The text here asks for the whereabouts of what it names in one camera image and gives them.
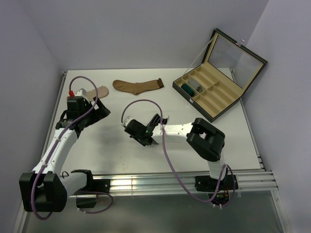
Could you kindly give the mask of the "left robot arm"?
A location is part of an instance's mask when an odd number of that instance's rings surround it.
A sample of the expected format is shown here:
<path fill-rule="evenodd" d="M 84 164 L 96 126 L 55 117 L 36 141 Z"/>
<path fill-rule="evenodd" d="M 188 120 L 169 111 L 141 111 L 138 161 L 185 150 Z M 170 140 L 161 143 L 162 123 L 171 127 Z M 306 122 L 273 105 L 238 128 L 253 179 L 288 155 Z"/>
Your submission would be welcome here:
<path fill-rule="evenodd" d="M 43 158 L 19 179 L 25 211 L 61 212 L 71 195 L 109 193 L 110 180 L 96 181 L 90 170 L 76 169 L 67 177 L 61 175 L 64 162 L 83 129 L 110 114 L 100 100 L 95 101 L 97 109 L 82 96 L 67 99 L 67 109 L 55 126 L 53 140 Z"/>

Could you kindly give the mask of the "black white striped sock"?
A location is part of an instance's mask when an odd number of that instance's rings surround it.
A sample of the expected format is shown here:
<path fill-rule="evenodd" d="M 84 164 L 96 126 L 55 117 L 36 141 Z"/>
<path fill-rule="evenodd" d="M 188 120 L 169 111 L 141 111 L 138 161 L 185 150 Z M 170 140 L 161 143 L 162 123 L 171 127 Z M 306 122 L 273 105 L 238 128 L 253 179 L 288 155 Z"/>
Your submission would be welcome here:
<path fill-rule="evenodd" d="M 168 122 L 168 119 L 169 119 L 169 116 L 168 115 L 165 115 L 162 120 L 161 120 L 161 117 L 159 114 L 155 114 L 153 116 L 153 118 L 151 119 L 151 121 L 147 124 L 147 127 L 155 127 L 157 126 L 158 124 L 160 124 L 160 122 L 162 121 L 162 124 L 163 125 L 166 125 L 167 122 Z"/>

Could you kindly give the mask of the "brown long sock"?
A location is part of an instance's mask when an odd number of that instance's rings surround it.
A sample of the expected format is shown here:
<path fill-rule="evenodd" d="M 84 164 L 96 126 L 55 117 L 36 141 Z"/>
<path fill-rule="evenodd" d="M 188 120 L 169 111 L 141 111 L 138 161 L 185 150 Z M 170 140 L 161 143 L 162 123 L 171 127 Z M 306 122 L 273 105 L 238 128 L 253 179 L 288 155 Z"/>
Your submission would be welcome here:
<path fill-rule="evenodd" d="M 159 78 L 142 83 L 130 83 L 122 80 L 114 80 L 112 86 L 121 92 L 139 95 L 144 92 L 158 90 L 164 87 L 163 81 Z"/>

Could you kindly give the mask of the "green christmas bear sock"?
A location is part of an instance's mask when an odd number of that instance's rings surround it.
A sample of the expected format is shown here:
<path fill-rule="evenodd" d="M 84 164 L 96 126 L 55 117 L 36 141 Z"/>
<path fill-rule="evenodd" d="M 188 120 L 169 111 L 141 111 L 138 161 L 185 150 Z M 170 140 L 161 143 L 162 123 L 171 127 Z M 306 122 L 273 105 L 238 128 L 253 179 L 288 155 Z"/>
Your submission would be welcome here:
<path fill-rule="evenodd" d="M 190 96 L 194 97 L 195 92 L 192 90 L 190 86 L 188 86 L 186 83 L 181 85 L 181 88 Z"/>

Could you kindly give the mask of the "grey striped sock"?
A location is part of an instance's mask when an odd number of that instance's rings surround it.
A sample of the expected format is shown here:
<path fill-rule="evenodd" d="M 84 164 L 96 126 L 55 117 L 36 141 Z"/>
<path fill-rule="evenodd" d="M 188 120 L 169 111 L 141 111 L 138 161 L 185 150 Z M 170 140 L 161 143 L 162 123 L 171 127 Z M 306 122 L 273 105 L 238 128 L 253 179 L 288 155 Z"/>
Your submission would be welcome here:
<path fill-rule="evenodd" d="M 194 78 L 189 78 L 188 84 L 191 85 L 198 93 L 202 92 L 202 86 Z"/>

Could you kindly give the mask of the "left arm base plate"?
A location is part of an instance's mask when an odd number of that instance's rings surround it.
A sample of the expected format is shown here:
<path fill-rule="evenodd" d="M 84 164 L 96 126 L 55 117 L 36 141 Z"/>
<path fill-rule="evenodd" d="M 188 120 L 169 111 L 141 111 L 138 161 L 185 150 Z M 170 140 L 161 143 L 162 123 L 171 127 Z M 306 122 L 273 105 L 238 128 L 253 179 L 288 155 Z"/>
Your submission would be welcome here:
<path fill-rule="evenodd" d="M 107 193 L 110 192 L 110 179 L 95 179 L 87 184 L 81 191 L 86 192 L 101 192 Z"/>

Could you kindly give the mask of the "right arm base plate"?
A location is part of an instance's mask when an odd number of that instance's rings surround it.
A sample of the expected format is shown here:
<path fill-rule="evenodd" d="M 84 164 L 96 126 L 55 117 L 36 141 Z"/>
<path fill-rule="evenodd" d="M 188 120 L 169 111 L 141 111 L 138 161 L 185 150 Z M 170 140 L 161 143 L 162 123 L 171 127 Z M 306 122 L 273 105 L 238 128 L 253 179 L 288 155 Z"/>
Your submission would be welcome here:
<path fill-rule="evenodd" d="M 210 176 L 196 176 L 195 177 L 195 189 L 200 192 L 214 192 L 217 186 L 218 180 L 212 179 Z M 218 191 L 221 190 L 233 190 L 238 189 L 238 183 L 236 176 L 227 175 L 220 181 Z"/>

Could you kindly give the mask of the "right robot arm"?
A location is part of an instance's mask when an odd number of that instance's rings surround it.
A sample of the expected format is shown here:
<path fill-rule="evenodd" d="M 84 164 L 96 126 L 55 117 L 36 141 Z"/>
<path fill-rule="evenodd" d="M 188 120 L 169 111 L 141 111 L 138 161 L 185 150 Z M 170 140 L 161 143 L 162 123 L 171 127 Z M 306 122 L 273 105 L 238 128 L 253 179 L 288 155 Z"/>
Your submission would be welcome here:
<path fill-rule="evenodd" d="M 222 158 L 225 134 L 202 118 L 180 125 L 160 125 L 150 122 L 147 126 L 128 116 L 123 122 L 124 131 L 143 146 L 165 142 L 187 142 L 196 153 L 207 161 L 210 183 L 221 189 L 227 183 L 226 165 Z"/>

